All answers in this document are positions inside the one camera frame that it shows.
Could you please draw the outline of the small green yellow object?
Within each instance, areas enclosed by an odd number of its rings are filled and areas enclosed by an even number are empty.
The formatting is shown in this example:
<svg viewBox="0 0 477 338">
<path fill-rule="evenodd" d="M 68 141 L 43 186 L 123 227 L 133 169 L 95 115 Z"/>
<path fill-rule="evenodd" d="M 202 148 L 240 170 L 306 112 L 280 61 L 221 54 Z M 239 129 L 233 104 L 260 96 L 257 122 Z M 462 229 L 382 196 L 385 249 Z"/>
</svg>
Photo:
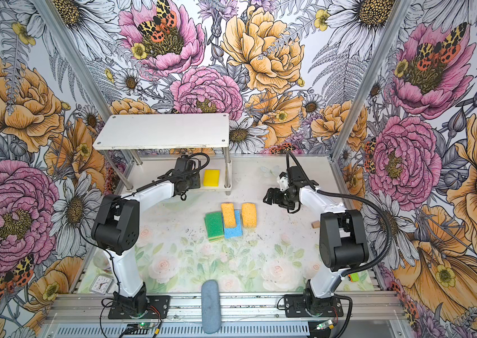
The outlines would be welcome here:
<svg viewBox="0 0 477 338">
<path fill-rule="evenodd" d="M 348 280 L 350 280 L 353 283 L 359 282 L 360 281 L 359 274 L 358 273 L 349 274 L 348 275 Z"/>
</svg>

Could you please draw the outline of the grey oval pad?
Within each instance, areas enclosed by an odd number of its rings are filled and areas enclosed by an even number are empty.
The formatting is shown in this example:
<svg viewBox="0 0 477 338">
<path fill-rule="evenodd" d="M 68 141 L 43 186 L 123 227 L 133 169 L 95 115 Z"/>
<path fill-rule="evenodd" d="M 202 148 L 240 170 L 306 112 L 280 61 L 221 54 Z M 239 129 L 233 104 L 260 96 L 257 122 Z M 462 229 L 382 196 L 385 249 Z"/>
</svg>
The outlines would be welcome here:
<svg viewBox="0 0 477 338">
<path fill-rule="evenodd" d="M 219 285 L 216 280 L 208 280 L 201 288 L 202 327 L 205 334 L 214 334 L 221 328 L 221 304 Z"/>
</svg>

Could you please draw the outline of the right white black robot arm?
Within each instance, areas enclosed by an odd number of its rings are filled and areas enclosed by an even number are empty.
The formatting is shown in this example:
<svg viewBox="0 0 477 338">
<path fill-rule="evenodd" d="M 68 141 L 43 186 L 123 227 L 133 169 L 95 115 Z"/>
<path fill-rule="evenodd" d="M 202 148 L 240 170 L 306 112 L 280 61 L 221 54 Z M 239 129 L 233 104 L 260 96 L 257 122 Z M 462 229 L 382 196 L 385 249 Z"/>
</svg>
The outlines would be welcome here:
<svg viewBox="0 0 477 338">
<path fill-rule="evenodd" d="M 302 297 L 285 296 L 286 316 L 319 317 L 342 315 L 336 290 L 352 269 L 369 260 L 363 218 L 356 209 L 336 199 L 352 195 L 325 192 L 310 180 L 300 166 L 291 166 L 279 175 L 278 187 L 267 190 L 263 202 L 276 204 L 296 214 L 304 206 L 320 216 L 319 252 L 324 264 L 306 283 Z"/>
</svg>

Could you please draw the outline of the small white alarm clock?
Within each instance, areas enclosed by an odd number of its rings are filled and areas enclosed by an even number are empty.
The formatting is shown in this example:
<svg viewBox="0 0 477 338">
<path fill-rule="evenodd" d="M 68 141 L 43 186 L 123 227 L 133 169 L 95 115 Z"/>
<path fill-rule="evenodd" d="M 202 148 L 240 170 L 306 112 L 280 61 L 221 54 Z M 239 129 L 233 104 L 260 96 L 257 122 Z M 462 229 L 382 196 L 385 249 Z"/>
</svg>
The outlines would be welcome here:
<svg viewBox="0 0 477 338">
<path fill-rule="evenodd" d="M 114 284 L 114 279 L 108 275 L 97 275 L 90 286 L 94 294 L 107 294 Z"/>
</svg>

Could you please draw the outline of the orange cellulose sponge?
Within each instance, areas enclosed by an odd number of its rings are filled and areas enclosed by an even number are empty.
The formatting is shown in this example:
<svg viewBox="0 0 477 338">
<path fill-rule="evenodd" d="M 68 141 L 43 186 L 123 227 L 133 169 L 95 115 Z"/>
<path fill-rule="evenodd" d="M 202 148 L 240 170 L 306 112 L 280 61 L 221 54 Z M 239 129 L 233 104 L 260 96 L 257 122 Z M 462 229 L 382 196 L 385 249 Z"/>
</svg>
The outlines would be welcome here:
<svg viewBox="0 0 477 338">
<path fill-rule="evenodd" d="M 237 227 L 237 221 L 235 216 L 235 209 L 232 203 L 223 203 L 221 205 L 221 213 L 226 229 L 232 229 Z"/>
</svg>

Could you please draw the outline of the clear glass bowl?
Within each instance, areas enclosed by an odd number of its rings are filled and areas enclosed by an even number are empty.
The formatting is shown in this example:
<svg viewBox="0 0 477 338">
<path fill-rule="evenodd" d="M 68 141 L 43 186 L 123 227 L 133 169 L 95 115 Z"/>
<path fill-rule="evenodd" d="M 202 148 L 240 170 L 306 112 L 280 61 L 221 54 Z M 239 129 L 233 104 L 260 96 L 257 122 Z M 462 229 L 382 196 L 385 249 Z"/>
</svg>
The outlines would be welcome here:
<svg viewBox="0 0 477 338">
<path fill-rule="evenodd" d="M 112 271 L 112 265 L 110 263 L 109 256 L 105 252 L 97 250 L 93 255 L 92 261 L 93 264 L 100 270 L 104 270 L 107 273 Z"/>
</svg>

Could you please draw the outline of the green circuit board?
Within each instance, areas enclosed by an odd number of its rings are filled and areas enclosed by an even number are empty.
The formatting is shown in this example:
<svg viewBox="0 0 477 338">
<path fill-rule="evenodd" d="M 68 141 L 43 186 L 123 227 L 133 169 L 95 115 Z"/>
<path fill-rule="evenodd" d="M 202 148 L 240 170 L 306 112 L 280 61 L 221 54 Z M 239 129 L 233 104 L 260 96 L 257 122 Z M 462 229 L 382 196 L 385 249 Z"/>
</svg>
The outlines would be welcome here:
<svg viewBox="0 0 477 338">
<path fill-rule="evenodd" d="M 154 335 L 158 323 L 132 323 L 127 325 L 127 335 Z"/>
</svg>

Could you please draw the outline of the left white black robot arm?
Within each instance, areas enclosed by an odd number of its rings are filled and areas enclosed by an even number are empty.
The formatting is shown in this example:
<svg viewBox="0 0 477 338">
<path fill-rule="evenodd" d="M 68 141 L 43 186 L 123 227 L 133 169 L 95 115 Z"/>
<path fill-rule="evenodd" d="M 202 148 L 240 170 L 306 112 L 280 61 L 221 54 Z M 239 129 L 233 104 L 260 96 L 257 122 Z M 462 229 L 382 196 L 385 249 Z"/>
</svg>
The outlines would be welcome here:
<svg viewBox="0 0 477 338">
<path fill-rule="evenodd" d="M 141 214 L 173 197 L 186 200 L 189 190 L 200 188 L 200 171 L 209 163 L 210 157 L 204 153 L 182 155 L 172 169 L 151 183 L 129 194 L 103 197 L 91 238 L 110 260 L 117 283 L 112 307 L 117 314 L 140 318 L 149 307 L 134 251 L 141 232 Z"/>
</svg>

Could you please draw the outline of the green yellow sponge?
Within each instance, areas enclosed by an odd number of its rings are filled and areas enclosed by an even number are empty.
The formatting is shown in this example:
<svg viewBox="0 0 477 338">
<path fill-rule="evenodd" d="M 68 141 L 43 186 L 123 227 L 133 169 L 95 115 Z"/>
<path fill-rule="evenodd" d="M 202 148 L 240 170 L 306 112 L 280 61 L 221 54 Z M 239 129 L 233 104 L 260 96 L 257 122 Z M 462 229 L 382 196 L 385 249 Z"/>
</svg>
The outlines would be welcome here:
<svg viewBox="0 0 477 338">
<path fill-rule="evenodd" d="M 224 238 L 224 223 L 221 212 L 212 212 L 205 216 L 205 229 L 209 242 Z"/>
</svg>

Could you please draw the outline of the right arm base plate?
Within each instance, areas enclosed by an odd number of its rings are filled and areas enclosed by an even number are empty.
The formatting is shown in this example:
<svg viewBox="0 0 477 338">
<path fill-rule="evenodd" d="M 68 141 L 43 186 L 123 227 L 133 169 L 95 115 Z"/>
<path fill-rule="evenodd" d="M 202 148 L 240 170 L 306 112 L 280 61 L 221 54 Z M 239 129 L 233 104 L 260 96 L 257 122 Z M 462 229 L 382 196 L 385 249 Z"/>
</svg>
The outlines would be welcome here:
<svg viewBox="0 0 477 338">
<path fill-rule="evenodd" d="M 287 318 L 343 317 L 343 307 L 337 297 L 319 299 L 307 294 L 285 294 L 283 310 Z"/>
</svg>

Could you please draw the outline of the orange sponge under yellow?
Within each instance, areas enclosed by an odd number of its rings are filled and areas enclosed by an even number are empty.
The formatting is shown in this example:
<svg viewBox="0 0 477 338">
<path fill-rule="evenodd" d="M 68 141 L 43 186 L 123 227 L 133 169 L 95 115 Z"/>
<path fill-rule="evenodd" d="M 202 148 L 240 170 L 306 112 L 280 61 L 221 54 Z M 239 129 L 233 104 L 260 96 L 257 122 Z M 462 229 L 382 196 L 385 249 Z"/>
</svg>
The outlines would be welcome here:
<svg viewBox="0 0 477 338">
<path fill-rule="evenodd" d="M 241 219 L 244 228 L 256 228 L 258 224 L 256 205 L 253 203 L 242 204 Z"/>
</svg>

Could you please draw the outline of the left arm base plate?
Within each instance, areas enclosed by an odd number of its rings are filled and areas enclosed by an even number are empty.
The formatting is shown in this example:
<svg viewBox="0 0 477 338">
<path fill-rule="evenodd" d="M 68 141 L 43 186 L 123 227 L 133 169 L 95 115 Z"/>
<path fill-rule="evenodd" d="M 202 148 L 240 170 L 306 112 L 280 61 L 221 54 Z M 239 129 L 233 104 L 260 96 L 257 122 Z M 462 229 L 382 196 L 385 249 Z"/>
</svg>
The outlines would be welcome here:
<svg viewBox="0 0 477 338">
<path fill-rule="evenodd" d="M 109 314 L 110 320 L 126 319 L 166 319 L 169 311 L 171 297 L 144 296 L 123 297 L 114 296 Z"/>
</svg>

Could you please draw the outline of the blue cellulose sponge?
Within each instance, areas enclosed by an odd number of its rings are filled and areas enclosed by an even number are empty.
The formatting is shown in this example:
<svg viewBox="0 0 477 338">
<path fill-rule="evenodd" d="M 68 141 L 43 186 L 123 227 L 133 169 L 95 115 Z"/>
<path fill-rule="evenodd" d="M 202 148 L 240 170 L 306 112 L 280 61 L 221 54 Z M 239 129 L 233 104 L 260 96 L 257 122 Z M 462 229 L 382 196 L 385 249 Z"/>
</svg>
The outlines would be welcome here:
<svg viewBox="0 0 477 338">
<path fill-rule="evenodd" d="M 235 210 L 234 213 L 235 213 L 236 226 L 235 228 L 224 228 L 225 239 L 241 237 L 243 235 L 241 212 L 239 210 Z"/>
</svg>

